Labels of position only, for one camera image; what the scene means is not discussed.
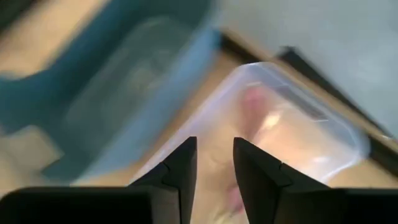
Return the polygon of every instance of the white wall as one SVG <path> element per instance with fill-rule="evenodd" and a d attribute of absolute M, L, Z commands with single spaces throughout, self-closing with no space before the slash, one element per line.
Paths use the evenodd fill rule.
<path fill-rule="evenodd" d="M 398 136 L 397 0 L 227 0 L 223 25 L 275 53 L 298 47 Z"/>

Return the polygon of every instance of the pink object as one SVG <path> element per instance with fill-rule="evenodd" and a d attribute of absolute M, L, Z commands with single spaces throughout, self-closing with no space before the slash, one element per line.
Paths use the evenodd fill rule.
<path fill-rule="evenodd" d="M 248 87 L 242 97 L 241 112 L 244 137 L 252 141 L 253 137 L 261 127 L 262 121 L 269 111 L 269 102 L 266 99 L 266 89 L 261 85 Z M 244 210 L 243 200 L 239 187 L 235 185 L 229 190 L 228 205 L 232 213 L 239 213 Z"/>

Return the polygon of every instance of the clear plastic container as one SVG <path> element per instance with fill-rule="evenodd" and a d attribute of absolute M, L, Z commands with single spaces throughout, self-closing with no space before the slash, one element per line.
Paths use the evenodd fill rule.
<path fill-rule="evenodd" d="M 241 99 L 251 86 L 267 95 L 267 114 L 252 136 Z M 272 63 L 237 68 L 136 174 L 136 180 L 189 136 L 198 138 L 193 223 L 225 220 L 228 190 L 235 184 L 233 138 L 244 137 L 293 168 L 326 183 L 369 154 L 365 135 L 349 121 L 286 79 Z"/>

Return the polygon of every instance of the plastic container lid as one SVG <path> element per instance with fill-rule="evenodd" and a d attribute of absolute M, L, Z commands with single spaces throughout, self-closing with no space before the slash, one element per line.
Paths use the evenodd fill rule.
<path fill-rule="evenodd" d="M 266 92 L 268 112 L 255 135 L 248 137 L 243 127 L 252 118 L 245 118 L 240 113 L 240 102 L 244 92 L 252 86 L 261 86 Z M 198 138 L 197 188 L 192 220 L 202 218 L 202 223 L 211 223 L 208 218 L 203 220 L 204 211 L 216 217 L 219 211 L 225 211 L 223 207 L 228 206 L 222 199 L 225 194 L 219 196 L 217 192 L 227 192 L 235 181 L 232 165 L 234 137 L 246 138 L 282 162 L 326 184 L 339 171 L 369 154 L 368 140 L 360 130 L 319 102 L 309 91 L 299 89 L 272 63 L 238 67 L 133 180 L 151 170 L 189 136 Z"/>

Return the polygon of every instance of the blue container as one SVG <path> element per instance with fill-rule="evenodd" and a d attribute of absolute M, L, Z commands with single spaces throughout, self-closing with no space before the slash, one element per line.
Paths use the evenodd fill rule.
<path fill-rule="evenodd" d="M 128 166 L 211 64 L 215 10 L 212 0 L 112 0 L 48 69 L 0 80 L 3 131 L 44 131 L 63 153 L 42 171 L 52 180 Z"/>

